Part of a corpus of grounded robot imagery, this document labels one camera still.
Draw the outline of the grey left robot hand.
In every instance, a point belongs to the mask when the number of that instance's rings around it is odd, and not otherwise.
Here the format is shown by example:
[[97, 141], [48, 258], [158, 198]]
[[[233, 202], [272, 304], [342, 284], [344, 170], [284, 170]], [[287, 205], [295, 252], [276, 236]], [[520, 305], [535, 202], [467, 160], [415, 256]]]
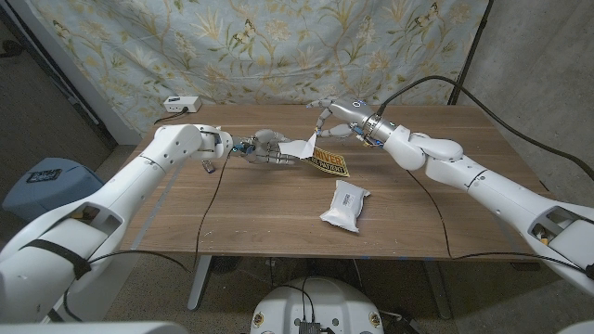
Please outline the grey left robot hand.
[[280, 143], [290, 143], [291, 139], [271, 129], [261, 129], [251, 136], [234, 136], [230, 155], [241, 157], [249, 163], [275, 163], [292, 165], [298, 159], [280, 152]]

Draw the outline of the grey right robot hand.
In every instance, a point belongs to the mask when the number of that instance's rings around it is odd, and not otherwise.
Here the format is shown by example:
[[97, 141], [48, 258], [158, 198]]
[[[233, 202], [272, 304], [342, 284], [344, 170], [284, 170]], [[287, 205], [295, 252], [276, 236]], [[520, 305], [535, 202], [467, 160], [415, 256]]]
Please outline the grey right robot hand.
[[[319, 137], [355, 135], [365, 145], [382, 147], [396, 129], [393, 122], [384, 120], [378, 112], [362, 100], [347, 100], [329, 96], [314, 100], [306, 106], [322, 109], [315, 127], [315, 133]], [[330, 117], [342, 120], [342, 123], [329, 129], [323, 129], [326, 120]]]

